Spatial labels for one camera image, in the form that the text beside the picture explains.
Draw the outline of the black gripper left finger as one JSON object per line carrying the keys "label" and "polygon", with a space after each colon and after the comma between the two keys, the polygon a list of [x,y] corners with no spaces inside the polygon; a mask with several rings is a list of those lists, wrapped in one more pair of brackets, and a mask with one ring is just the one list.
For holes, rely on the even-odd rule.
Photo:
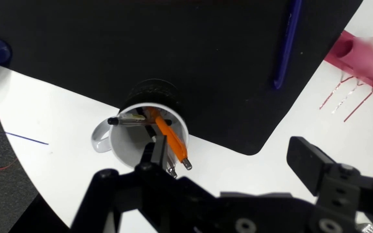
{"label": "black gripper left finger", "polygon": [[167,141],[165,136],[157,136],[155,142],[149,142],[145,146],[143,156],[136,168],[143,171],[160,168],[173,177],[177,176],[175,165],[167,154]]}

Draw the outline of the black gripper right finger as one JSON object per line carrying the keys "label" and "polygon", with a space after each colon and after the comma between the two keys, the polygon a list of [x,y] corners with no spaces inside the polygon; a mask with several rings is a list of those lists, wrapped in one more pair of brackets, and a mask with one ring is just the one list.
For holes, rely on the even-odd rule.
{"label": "black gripper right finger", "polygon": [[358,203],[360,189],[357,181],[360,172],[349,164],[338,163],[305,137],[292,136],[287,162],[309,191],[319,202]]}

